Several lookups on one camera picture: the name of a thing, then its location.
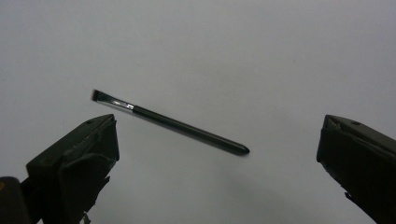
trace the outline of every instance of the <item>makeup brush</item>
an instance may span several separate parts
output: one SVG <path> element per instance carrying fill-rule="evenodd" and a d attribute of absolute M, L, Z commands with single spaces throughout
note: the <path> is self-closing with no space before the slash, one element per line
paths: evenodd
<path fill-rule="evenodd" d="M 192 127 L 189 124 L 177 121 L 175 119 L 170 119 L 164 115 L 160 115 L 138 105 L 127 103 L 101 91 L 94 90 L 92 94 L 92 100 L 98 103 L 114 105 L 119 108 L 126 109 L 136 115 L 141 116 L 144 119 L 153 120 L 174 131 L 184 133 L 187 136 L 199 139 L 212 146 L 220 147 L 221 149 L 232 152 L 234 154 L 246 155 L 250 152 L 250 150 L 242 144 L 236 143 L 232 140 L 218 136 L 216 134 Z"/>

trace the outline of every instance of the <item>brush handle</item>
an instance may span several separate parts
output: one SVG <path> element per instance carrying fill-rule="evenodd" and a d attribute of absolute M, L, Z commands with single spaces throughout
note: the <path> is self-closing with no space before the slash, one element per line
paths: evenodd
<path fill-rule="evenodd" d="M 147 119 L 152 119 L 154 121 L 160 122 L 176 131 L 180 131 L 186 135 L 196 137 L 207 141 L 208 143 L 215 144 L 220 147 L 224 147 L 226 150 L 230 150 L 233 153 L 245 155 L 250 152 L 250 150 L 242 144 L 236 143 L 227 138 L 223 138 L 213 133 L 206 132 L 204 130 L 190 126 L 189 124 L 177 121 L 175 119 L 170 119 L 164 115 L 160 115 L 153 111 L 147 110 L 138 105 L 134 105 L 133 112 Z"/>

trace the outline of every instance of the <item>silver ferrule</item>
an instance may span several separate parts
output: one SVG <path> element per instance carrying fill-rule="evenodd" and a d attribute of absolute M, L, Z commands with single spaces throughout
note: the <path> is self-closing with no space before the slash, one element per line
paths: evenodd
<path fill-rule="evenodd" d="M 133 110 L 134 109 L 134 105 L 127 103 L 125 101 L 119 100 L 115 97 L 112 97 L 110 95 L 107 95 L 103 92 L 99 92 L 98 97 L 97 97 L 97 102 L 101 102 L 101 103 L 106 103 L 106 104 L 110 104 L 110 105 L 115 105 L 117 107 L 121 107 L 123 109 L 127 109 L 127 110 Z"/>

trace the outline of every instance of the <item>black handle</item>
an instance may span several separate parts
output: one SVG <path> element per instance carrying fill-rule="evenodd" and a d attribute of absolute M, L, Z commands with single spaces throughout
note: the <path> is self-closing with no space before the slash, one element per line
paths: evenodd
<path fill-rule="evenodd" d="M 160 122 L 161 124 L 175 129 L 176 131 L 180 131 L 191 137 L 199 138 L 200 140 L 204 140 L 204 142 L 210 143 L 211 145 L 215 145 L 217 147 L 221 147 L 222 149 L 231 151 L 232 153 L 245 155 L 250 152 L 250 150 L 242 144 L 236 143 L 227 138 L 220 137 L 216 134 L 192 127 L 189 124 L 177 121 L 175 119 L 170 119 L 164 115 L 157 114 L 138 105 L 134 106 L 133 111 L 137 115 L 140 115 L 144 118 Z"/>

